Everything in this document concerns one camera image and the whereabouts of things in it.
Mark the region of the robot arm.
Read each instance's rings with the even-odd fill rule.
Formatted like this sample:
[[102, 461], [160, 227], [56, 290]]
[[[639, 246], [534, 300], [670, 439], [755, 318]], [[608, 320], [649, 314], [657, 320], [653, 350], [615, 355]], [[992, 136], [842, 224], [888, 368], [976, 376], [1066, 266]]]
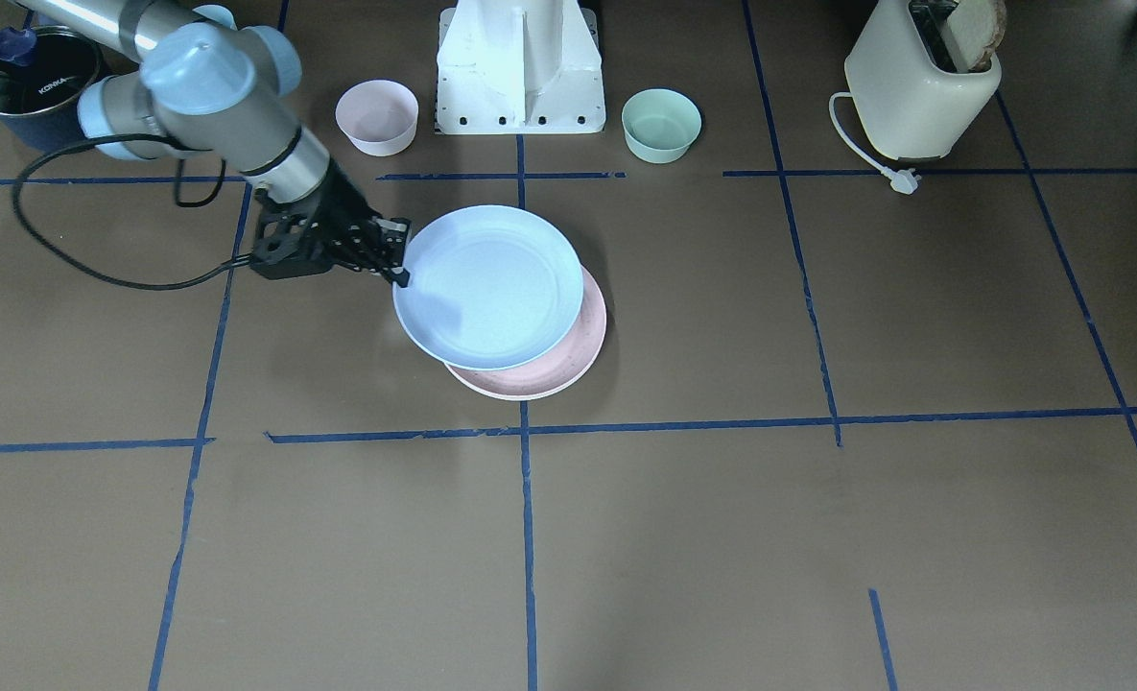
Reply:
[[302, 65], [277, 28], [231, 28], [174, 1], [30, 1], [27, 9], [139, 67], [88, 88], [78, 105], [83, 141], [42, 155], [15, 177], [13, 211], [30, 236], [40, 233], [20, 191], [56, 157], [99, 145], [139, 160], [214, 155], [251, 185], [262, 214], [252, 251], [219, 264], [211, 278], [244, 267], [269, 280], [342, 267], [409, 284], [409, 220], [372, 209], [287, 106]]

